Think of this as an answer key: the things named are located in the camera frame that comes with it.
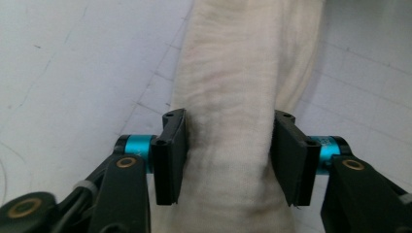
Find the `white cloth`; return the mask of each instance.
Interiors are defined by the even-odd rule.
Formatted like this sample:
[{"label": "white cloth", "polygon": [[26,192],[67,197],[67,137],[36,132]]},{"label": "white cloth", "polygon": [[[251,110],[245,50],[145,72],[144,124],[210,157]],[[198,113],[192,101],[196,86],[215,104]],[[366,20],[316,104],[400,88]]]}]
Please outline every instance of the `white cloth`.
[{"label": "white cloth", "polygon": [[172,109],[189,115],[179,204],[153,232],[293,232],[268,152],[274,111],[290,112],[316,53],[322,0],[205,0],[193,6]]}]

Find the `gray floor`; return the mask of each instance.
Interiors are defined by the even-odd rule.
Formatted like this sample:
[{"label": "gray floor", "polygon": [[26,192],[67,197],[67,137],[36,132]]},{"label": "gray floor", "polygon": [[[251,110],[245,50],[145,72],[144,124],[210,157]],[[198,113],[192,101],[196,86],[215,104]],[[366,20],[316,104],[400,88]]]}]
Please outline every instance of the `gray floor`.
[{"label": "gray floor", "polygon": [[[0,201],[61,200],[120,134],[158,134],[191,0],[2,0]],[[314,77],[294,112],[307,135],[340,135],[412,191],[412,2],[326,1]],[[294,209],[298,232],[324,232]]]}]

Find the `black cable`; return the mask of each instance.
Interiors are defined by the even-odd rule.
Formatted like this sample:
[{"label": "black cable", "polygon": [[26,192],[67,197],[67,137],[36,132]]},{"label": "black cable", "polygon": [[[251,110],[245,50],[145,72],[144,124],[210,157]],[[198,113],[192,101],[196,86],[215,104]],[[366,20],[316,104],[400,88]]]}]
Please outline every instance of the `black cable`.
[{"label": "black cable", "polygon": [[57,223],[51,233],[61,233],[64,232],[64,228],[73,220],[74,216],[82,209],[87,202],[91,200],[91,193],[88,190],[84,189],[82,194],[73,204],[73,206],[67,211],[67,213],[61,218]]},{"label": "black cable", "polygon": [[58,204],[58,209],[62,214],[67,213],[70,208],[75,204],[76,200],[79,199],[80,195],[84,191],[83,188],[74,189],[62,202]]}]

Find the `grasped cloth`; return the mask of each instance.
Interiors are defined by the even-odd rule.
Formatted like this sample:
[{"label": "grasped cloth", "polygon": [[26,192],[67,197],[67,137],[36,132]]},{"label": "grasped cloth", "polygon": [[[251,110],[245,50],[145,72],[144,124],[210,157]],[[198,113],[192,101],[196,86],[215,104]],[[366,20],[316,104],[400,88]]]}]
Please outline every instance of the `grasped cloth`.
[{"label": "grasped cloth", "polygon": [[194,3],[172,101],[189,157],[179,205],[151,203],[153,232],[294,231],[268,151],[275,108],[290,112],[310,77],[323,4]]}]

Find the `white fabric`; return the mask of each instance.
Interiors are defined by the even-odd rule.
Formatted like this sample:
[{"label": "white fabric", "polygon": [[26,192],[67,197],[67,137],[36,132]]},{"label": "white fabric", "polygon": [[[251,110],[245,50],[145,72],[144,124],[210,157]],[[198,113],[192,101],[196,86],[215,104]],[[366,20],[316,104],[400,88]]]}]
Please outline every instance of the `white fabric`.
[{"label": "white fabric", "polygon": [[321,0],[196,1],[172,109],[189,114],[179,204],[154,201],[153,232],[293,232],[270,165],[274,111],[311,74]]}]

